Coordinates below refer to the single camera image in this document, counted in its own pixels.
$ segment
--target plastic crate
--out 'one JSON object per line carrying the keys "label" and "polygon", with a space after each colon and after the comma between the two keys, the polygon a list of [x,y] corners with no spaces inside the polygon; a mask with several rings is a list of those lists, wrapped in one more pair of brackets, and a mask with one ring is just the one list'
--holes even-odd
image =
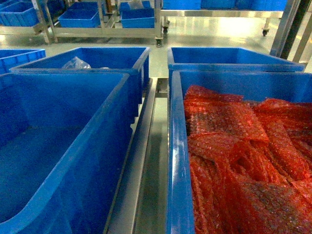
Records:
{"label": "plastic crate", "polygon": [[68,10],[58,20],[63,28],[97,28],[100,25],[95,10]]}
{"label": "plastic crate", "polygon": [[154,28],[154,9],[122,11],[121,24],[123,28]]}
{"label": "plastic crate", "polygon": [[239,10],[284,11],[287,0],[237,0]]}
{"label": "plastic crate", "polygon": [[39,22],[30,2],[17,2],[1,9],[0,18],[3,25],[14,27],[30,27]]}
{"label": "plastic crate", "polygon": [[301,72],[304,66],[243,48],[172,47],[169,79],[177,70]]}
{"label": "plastic crate", "polygon": [[0,233],[103,233],[132,135],[129,75],[0,82]]}
{"label": "plastic crate", "polygon": [[12,67],[32,62],[44,57],[45,57],[44,49],[0,50],[0,74],[8,73],[9,69]]}
{"label": "plastic crate", "polygon": [[287,0],[253,0],[251,9],[255,11],[284,11]]}
{"label": "plastic crate", "polygon": [[201,8],[204,9],[231,9],[236,0],[201,0]]}
{"label": "plastic crate", "polygon": [[194,234],[192,188],[183,98],[191,85],[245,100],[281,98],[312,102],[312,74],[264,72],[175,71],[169,112],[169,173],[166,233]]}
{"label": "plastic crate", "polygon": [[[102,4],[103,15],[107,14],[106,5]],[[97,2],[75,2],[71,5],[68,10],[95,10],[98,11],[98,3]]]}
{"label": "plastic crate", "polygon": [[200,10],[201,0],[164,0],[164,10]]}
{"label": "plastic crate", "polygon": [[[137,81],[139,103],[142,92],[149,81],[149,47],[81,47],[49,58],[40,59],[13,68],[14,73],[128,73]],[[62,66],[78,57],[91,65],[92,69],[62,69]]]}

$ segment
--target red bubble wrap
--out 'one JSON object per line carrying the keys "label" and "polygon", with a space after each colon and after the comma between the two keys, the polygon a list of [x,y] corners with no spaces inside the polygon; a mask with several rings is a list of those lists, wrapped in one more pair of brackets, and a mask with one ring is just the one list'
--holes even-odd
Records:
{"label": "red bubble wrap", "polygon": [[193,209],[196,233],[208,233],[208,224],[204,211],[204,197],[199,187],[199,181],[191,167],[191,182],[193,191]]}
{"label": "red bubble wrap", "polygon": [[185,117],[190,134],[226,132],[240,139],[269,141],[252,109],[243,103],[188,102]]}
{"label": "red bubble wrap", "polygon": [[248,152],[236,164],[244,169],[243,173],[237,171],[238,174],[244,176],[247,174],[255,181],[288,185],[286,178],[278,172],[264,154],[251,145],[248,145]]}
{"label": "red bubble wrap", "polygon": [[270,139],[269,148],[274,158],[290,177],[294,180],[310,178],[309,164],[292,144],[283,123],[280,121],[269,123],[266,130]]}
{"label": "red bubble wrap", "polygon": [[310,122],[312,120],[312,106],[306,103],[291,103],[288,101],[269,98],[254,108],[256,113],[266,113],[281,118],[292,118]]}
{"label": "red bubble wrap", "polygon": [[301,181],[293,181],[292,185],[312,205],[312,179],[305,179],[305,180],[301,180]]}
{"label": "red bubble wrap", "polygon": [[223,234],[219,210],[216,208],[218,204],[213,193],[212,177],[206,170],[209,165],[196,156],[190,158],[190,163],[204,197],[203,208],[205,210],[208,233]]}
{"label": "red bubble wrap", "polygon": [[213,90],[209,90],[198,85],[192,85],[186,91],[184,99],[188,100],[194,98],[202,101],[241,102],[244,96],[235,94],[218,94]]}
{"label": "red bubble wrap", "polygon": [[256,182],[236,175],[226,167],[223,183],[234,207],[231,215],[239,233],[311,233],[312,206],[296,189],[286,185]]}

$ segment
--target gray floor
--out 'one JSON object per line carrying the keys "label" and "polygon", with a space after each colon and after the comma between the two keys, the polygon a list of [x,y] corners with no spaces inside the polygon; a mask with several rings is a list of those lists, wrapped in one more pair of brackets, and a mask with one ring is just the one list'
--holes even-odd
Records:
{"label": "gray floor", "polygon": [[[273,19],[271,30],[264,38],[265,19],[238,18],[169,18],[169,33],[164,46],[156,48],[149,39],[61,39],[60,43],[46,45],[43,37],[15,38],[0,35],[0,48],[44,48],[47,56],[83,46],[149,46],[150,77],[168,77],[167,48],[171,46],[233,46],[269,53],[279,20]],[[302,30],[296,39],[299,43]],[[312,71],[309,64],[307,71]],[[137,233],[164,233],[165,192],[167,170],[167,99],[157,98],[152,128],[152,154],[148,157],[148,173],[144,188],[142,210],[139,211]]]}

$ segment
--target bin rim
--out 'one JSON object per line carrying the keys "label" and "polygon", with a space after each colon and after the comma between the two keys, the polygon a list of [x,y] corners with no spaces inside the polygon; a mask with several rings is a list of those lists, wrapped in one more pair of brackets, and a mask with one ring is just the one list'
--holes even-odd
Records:
{"label": "bin rim", "polygon": [[41,62],[45,59],[49,59],[49,58],[53,58],[56,56],[60,56],[61,54],[57,54],[51,57],[45,57],[45,58],[41,58],[38,59],[36,61],[33,62],[29,62],[29,63],[25,63],[16,67],[13,67],[10,69],[10,71],[12,73],[91,73],[91,72],[95,72],[95,73],[128,73],[130,75],[137,75],[139,73],[139,71],[141,70],[141,68],[143,67],[143,64],[146,60],[146,58],[149,56],[149,53],[151,51],[150,47],[144,47],[144,46],[139,46],[139,47],[122,47],[122,46],[107,46],[107,47],[78,47],[78,48],[74,48],[71,50],[66,51],[65,53],[70,53],[72,51],[78,50],[78,49],[105,49],[105,48],[111,48],[111,49],[124,49],[124,48],[129,48],[129,49],[144,49],[144,51],[142,52],[142,54],[140,55],[140,57],[137,59],[137,61],[134,63],[132,68],[112,68],[112,69],[100,69],[100,68],[91,68],[91,69],[61,69],[61,68],[24,68],[24,66],[28,66],[31,64],[34,64],[36,62]]}

